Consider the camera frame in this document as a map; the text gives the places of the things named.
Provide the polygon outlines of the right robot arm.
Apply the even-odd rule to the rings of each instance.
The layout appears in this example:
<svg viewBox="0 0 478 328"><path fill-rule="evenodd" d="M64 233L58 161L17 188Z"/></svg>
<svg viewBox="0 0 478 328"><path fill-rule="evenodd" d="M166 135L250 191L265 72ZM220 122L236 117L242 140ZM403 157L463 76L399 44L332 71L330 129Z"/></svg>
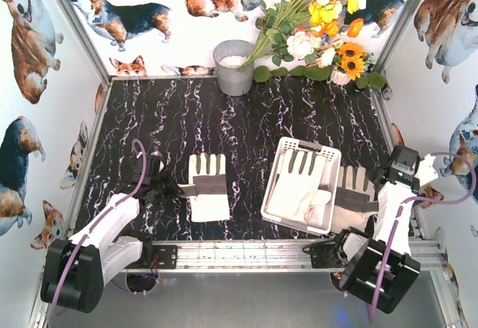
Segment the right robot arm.
<svg viewBox="0 0 478 328"><path fill-rule="evenodd" d="M420 181L417 151L394 147L387 163L378 169L375 186L378 215L373 234L349 227L339 234L334 254L344 270L332 279L336 288L366 303L368 318L391 313L420 273L411 257L409 218Z"/></svg>

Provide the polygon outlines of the white glove grey palm patch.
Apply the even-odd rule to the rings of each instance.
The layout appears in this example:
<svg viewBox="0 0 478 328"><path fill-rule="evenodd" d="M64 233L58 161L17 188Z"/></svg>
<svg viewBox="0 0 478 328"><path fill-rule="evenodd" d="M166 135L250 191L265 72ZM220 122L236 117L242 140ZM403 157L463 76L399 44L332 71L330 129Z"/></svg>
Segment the white glove grey palm patch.
<svg viewBox="0 0 478 328"><path fill-rule="evenodd" d="M191 155L188 183L179 187L182 196L189 200L192 222L206 223L230 218L224 154L202 152Z"/></svg>

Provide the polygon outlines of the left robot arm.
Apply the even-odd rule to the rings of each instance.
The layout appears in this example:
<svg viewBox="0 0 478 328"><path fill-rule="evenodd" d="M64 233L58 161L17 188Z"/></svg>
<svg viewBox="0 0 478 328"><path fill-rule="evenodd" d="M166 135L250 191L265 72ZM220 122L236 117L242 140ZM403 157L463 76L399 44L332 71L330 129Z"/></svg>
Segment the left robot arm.
<svg viewBox="0 0 478 328"><path fill-rule="evenodd" d="M134 173L106 207L76 234L50 244L40 299L90 313L105 286L127 267L175 268L176 246L156 246L149 234L129 224L157 198L180 193L159 154L140 154Z"/></svg>

